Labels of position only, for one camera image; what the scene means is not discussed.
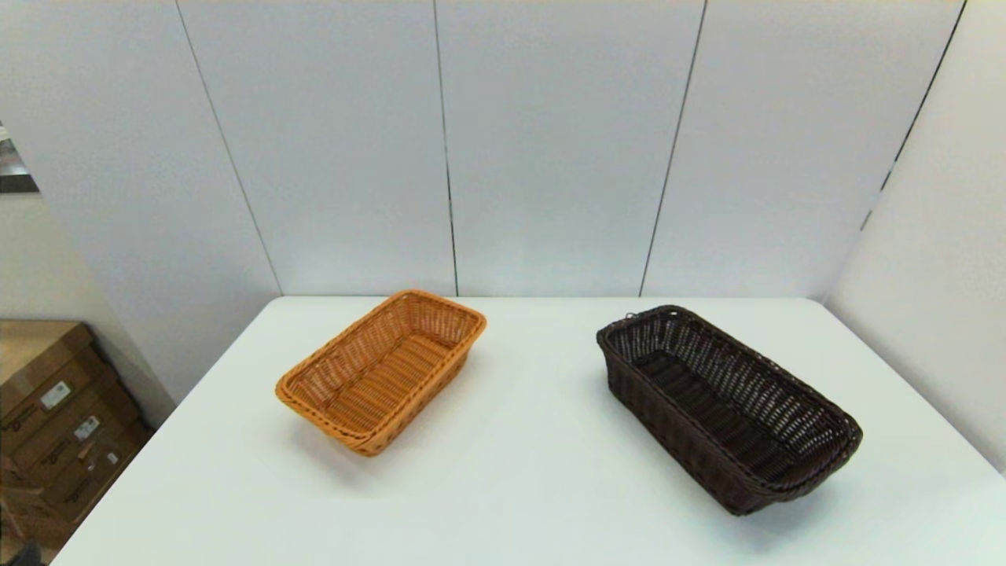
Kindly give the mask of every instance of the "label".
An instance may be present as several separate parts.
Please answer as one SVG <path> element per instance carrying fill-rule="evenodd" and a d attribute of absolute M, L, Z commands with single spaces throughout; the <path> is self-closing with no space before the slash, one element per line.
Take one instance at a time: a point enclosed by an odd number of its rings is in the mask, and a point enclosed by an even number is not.
<path fill-rule="evenodd" d="M 91 433 L 95 432 L 95 429 L 102 425 L 102 421 L 98 420 L 98 417 L 92 415 L 88 417 L 88 420 L 80 423 L 80 426 L 76 427 L 73 431 L 73 436 L 80 442 L 83 442 L 91 436 Z"/>
<path fill-rule="evenodd" d="M 66 382 L 59 382 L 52 386 L 52 389 L 45 392 L 45 395 L 39 399 L 42 402 L 42 407 L 45 407 L 46 411 L 51 411 L 53 407 L 59 404 L 60 401 L 66 399 L 73 390 L 66 385 Z"/>

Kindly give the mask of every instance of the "white wall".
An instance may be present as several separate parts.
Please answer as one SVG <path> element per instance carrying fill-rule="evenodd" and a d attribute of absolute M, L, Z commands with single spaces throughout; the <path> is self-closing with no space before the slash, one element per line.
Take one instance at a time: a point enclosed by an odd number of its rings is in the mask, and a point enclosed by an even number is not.
<path fill-rule="evenodd" d="M 87 323 L 150 424 L 175 408 L 38 194 L 0 194 L 0 319 Z"/>
<path fill-rule="evenodd" d="M 455 295 L 433 2 L 179 5 L 282 292 Z"/>
<path fill-rule="evenodd" d="M 710 0 L 643 295 L 822 299 L 961 4 Z"/>
<path fill-rule="evenodd" d="M 441 0 L 462 296 L 635 296 L 702 2 Z"/>
<path fill-rule="evenodd" d="M 1006 3 L 971 0 L 827 303 L 1006 471 Z"/>
<path fill-rule="evenodd" d="M 177 7 L 4 3 L 0 53 L 4 125 L 180 401 L 280 293 Z"/>
<path fill-rule="evenodd" d="M 284 291 L 636 295 L 658 209 L 647 295 L 816 297 L 959 5 L 8 2 L 0 116 L 180 400 Z"/>

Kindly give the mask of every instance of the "panel seam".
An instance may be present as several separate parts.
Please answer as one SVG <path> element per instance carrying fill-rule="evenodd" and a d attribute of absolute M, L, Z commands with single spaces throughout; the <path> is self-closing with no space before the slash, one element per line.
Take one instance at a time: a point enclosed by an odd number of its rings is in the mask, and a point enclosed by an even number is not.
<path fill-rule="evenodd" d="M 227 143 L 227 136 L 223 133 L 223 126 L 220 125 L 220 118 L 216 115 L 216 107 L 213 105 L 213 99 L 209 96 L 209 87 L 206 85 L 206 78 L 202 74 L 202 67 L 199 66 L 199 58 L 195 54 L 195 47 L 192 45 L 192 37 L 189 36 L 188 26 L 185 25 L 185 16 L 182 14 L 182 8 L 178 5 L 178 0 L 175 0 L 175 9 L 178 10 L 178 20 L 182 23 L 182 31 L 185 32 L 185 40 L 189 44 L 189 52 L 192 53 L 192 62 L 195 63 L 195 70 L 199 74 L 199 80 L 202 82 L 202 90 L 206 95 L 206 102 L 209 103 L 209 111 L 213 115 L 213 121 L 216 123 L 216 130 L 220 132 L 220 140 L 223 142 L 223 149 L 227 153 L 227 160 L 230 162 L 230 168 L 234 172 L 234 178 L 237 180 L 237 188 L 241 191 L 241 198 L 244 199 L 244 206 L 248 210 L 248 215 L 252 217 L 252 225 L 255 226 L 255 231 L 259 235 L 259 243 L 262 245 L 262 250 L 266 254 L 266 262 L 269 263 L 270 270 L 273 271 L 273 279 L 276 280 L 276 289 L 280 292 L 280 297 L 284 297 L 283 287 L 280 285 L 280 276 L 276 272 L 276 265 L 273 264 L 273 257 L 269 254 L 269 247 L 266 246 L 266 238 L 262 235 L 262 228 L 259 227 L 259 220 L 255 217 L 255 210 L 252 209 L 252 203 L 248 201 L 247 192 L 244 191 L 244 183 L 241 181 L 241 175 L 237 172 L 237 165 L 234 164 L 234 156 L 230 153 L 230 145 Z"/>
<path fill-rule="evenodd" d="M 451 194 L 451 162 L 448 158 L 447 150 L 447 111 L 444 106 L 444 67 L 441 64 L 440 54 L 440 19 L 437 15 L 437 0 L 434 3 L 434 38 L 437 42 L 437 78 L 440 83 L 441 95 L 441 129 L 444 132 L 444 172 L 447 175 L 447 213 L 451 221 L 451 256 L 454 260 L 454 295 L 461 297 L 461 289 L 458 286 L 458 246 L 454 237 L 454 199 Z"/>
<path fill-rule="evenodd" d="M 688 89 L 691 86 L 692 72 L 695 70 L 695 59 L 698 56 L 699 40 L 702 38 L 702 25 L 705 23 L 705 10 L 709 0 L 702 2 L 702 15 L 698 19 L 698 31 L 695 33 L 695 47 L 692 49 L 691 62 L 688 65 L 688 77 L 685 79 L 685 89 L 681 97 L 681 108 L 678 110 L 678 123 L 674 126 L 674 136 L 671 139 L 671 154 L 667 157 L 667 170 L 664 172 L 664 186 L 660 190 L 660 200 L 657 202 L 657 217 L 653 220 L 653 233 L 650 234 L 650 246 L 646 251 L 646 263 L 643 265 L 643 279 L 639 281 L 638 298 L 643 297 L 646 286 L 646 273 L 650 269 L 650 257 L 653 255 L 653 242 L 657 238 L 657 226 L 660 224 L 660 211 L 664 208 L 664 197 L 667 195 L 667 180 L 671 176 L 671 164 L 674 162 L 674 150 L 678 146 L 678 134 L 681 133 L 681 122 L 685 117 L 685 105 L 688 102 Z"/>

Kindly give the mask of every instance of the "basket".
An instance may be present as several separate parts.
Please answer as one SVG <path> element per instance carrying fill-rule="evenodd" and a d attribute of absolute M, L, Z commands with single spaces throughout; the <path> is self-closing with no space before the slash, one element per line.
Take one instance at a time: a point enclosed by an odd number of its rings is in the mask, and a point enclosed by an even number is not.
<path fill-rule="evenodd" d="M 734 515 L 809 494 L 862 440 L 820 393 L 681 308 L 630 316 L 598 344 L 615 397 Z"/>
<path fill-rule="evenodd" d="M 375 456 L 461 371 L 486 318 L 423 292 L 392 296 L 280 379 L 276 395 Z"/>

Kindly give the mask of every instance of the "table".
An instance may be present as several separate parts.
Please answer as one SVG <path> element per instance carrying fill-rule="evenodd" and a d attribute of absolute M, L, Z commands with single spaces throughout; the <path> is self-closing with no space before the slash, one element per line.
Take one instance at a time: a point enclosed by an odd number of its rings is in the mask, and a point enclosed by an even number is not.
<path fill-rule="evenodd" d="M 468 365 L 364 458 L 273 388 L 380 301 L 272 303 L 54 565 L 1006 564 L 1006 481 L 817 304 L 459 300 L 489 320 Z M 855 417 L 852 460 L 796 502 L 719 508 L 608 392 L 595 342 L 668 304 Z"/>

